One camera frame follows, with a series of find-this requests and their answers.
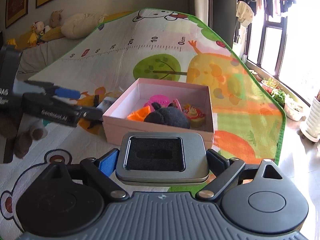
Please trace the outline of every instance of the yellow plush toy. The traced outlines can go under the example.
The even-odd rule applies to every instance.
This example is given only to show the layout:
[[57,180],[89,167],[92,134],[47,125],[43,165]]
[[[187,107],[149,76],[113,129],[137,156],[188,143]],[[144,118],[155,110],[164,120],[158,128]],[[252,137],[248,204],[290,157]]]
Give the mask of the yellow plush toy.
[[15,48],[15,49],[18,48],[15,38],[8,39],[8,40],[7,40],[7,44],[8,44],[8,45],[14,45],[14,48]]
[[29,47],[34,47],[37,45],[39,35],[43,35],[44,23],[43,22],[34,22],[31,26],[32,34],[28,40]]

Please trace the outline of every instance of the orange toy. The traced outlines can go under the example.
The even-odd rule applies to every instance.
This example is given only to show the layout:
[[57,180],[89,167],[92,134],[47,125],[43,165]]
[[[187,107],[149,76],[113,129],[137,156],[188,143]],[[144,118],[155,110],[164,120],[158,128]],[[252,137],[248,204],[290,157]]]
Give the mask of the orange toy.
[[150,113],[151,113],[150,106],[145,106],[145,107],[129,114],[127,119],[129,119],[131,121],[143,122],[144,119],[147,117],[147,115]]

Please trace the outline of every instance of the cartoon character print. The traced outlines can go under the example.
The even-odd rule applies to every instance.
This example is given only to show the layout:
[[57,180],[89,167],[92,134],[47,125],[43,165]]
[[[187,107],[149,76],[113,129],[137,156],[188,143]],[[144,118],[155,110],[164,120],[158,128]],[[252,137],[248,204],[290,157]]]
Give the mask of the cartoon character print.
[[188,20],[188,15],[166,10],[140,10],[138,16],[133,19],[133,22],[138,22],[144,18],[164,18],[168,21],[175,21],[176,19]]
[[[94,91],[94,95],[89,95],[88,91],[82,92],[81,99],[70,99],[70,101],[77,101],[78,106],[90,106],[90,107],[97,107],[105,97],[112,97],[112,98],[119,98],[122,95],[121,91],[113,91],[113,92],[106,92],[104,87],[98,87]],[[81,118],[78,122],[78,125],[81,126],[87,132],[97,135],[99,133],[99,129],[101,125],[92,125],[92,122]]]
[[16,213],[16,204],[24,191],[32,184],[32,182],[41,174],[42,171],[56,160],[62,160],[65,164],[71,164],[71,154],[62,149],[56,149],[47,152],[44,155],[44,162],[35,164],[20,174],[11,191],[2,192],[0,197],[0,211],[6,220],[13,220],[18,229],[23,232]]
[[237,75],[224,74],[222,69],[231,65],[235,72],[243,71],[240,62],[233,55],[228,57],[216,53],[203,53],[197,48],[196,41],[188,42],[197,55],[189,64],[187,83],[209,86],[213,101],[228,98],[232,105],[238,105],[242,100],[241,82]]

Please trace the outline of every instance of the green mat border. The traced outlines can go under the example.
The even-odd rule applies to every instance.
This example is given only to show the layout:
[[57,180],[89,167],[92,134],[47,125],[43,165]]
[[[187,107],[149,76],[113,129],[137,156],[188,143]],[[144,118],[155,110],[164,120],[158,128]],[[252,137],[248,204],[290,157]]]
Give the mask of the green mat border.
[[[128,13],[126,15],[123,15],[123,16],[120,16],[118,18],[115,18],[113,20],[109,20],[109,21],[105,21],[105,22],[102,22],[100,24],[97,25],[97,27],[95,27],[95,29],[87,36],[85,37],[80,43],[78,43],[77,45],[75,45],[72,49],[70,49],[67,53],[65,53],[63,56],[65,56],[66,54],[68,54],[71,50],[73,50],[76,46],[78,46],[79,44],[81,44],[82,42],[84,42],[96,29],[98,29],[101,25],[105,24],[105,23],[109,23],[109,22],[113,22],[113,21],[116,21],[120,18],[123,18],[123,17],[126,17],[130,14],[134,14],[134,13],[137,13],[141,10],[144,10],[144,9],[151,9],[151,10],[161,10],[161,9],[155,9],[155,8],[143,8],[143,9],[140,9],[140,10],[136,10],[136,11],[133,11],[131,13]],[[267,92],[265,91],[259,84],[259,82],[254,78],[254,76],[251,74],[251,72],[249,71],[249,68],[242,62],[242,60],[233,52],[233,50],[230,48],[230,46],[228,44],[225,43],[225,41],[217,34],[215,33],[207,24],[205,24],[203,21],[201,21],[198,17],[194,16],[194,15],[191,15],[191,14],[188,14],[188,13],[182,13],[182,12],[178,12],[178,11],[173,11],[173,12],[177,12],[177,13],[181,13],[181,14],[185,14],[185,15],[188,15],[188,16],[192,16],[192,17],[195,17],[197,20],[199,20],[201,23],[203,23],[214,35],[216,35],[221,41],[224,42],[224,44],[227,46],[227,48],[229,49],[229,51],[232,51],[232,54],[233,56],[236,57],[236,59],[241,63],[241,65],[244,67],[244,69],[247,71],[247,73],[249,74],[249,76],[251,77],[251,79],[255,82],[255,84],[260,88],[260,90],[268,97],[271,99],[271,101],[276,105],[276,107],[280,110],[280,112],[282,113],[282,125],[281,125],[281,128],[280,128],[280,135],[279,135],[279,141],[278,141],[278,146],[277,146],[277,151],[276,151],[276,156],[275,156],[275,163],[278,165],[279,164],[279,159],[280,159],[280,154],[281,154],[281,149],[282,149],[282,142],[283,142],[283,136],[284,136],[284,129],[285,129],[285,123],[286,123],[286,120],[287,120],[287,117],[285,115],[285,112],[283,110],[283,108],[278,104],[277,101],[274,100],[274,98]]]

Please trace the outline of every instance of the black foam insert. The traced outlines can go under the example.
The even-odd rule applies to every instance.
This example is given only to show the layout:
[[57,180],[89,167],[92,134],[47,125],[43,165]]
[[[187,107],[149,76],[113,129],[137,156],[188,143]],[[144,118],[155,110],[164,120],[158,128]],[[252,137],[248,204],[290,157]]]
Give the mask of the black foam insert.
[[126,170],[184,171],[181,138],[130,139]]

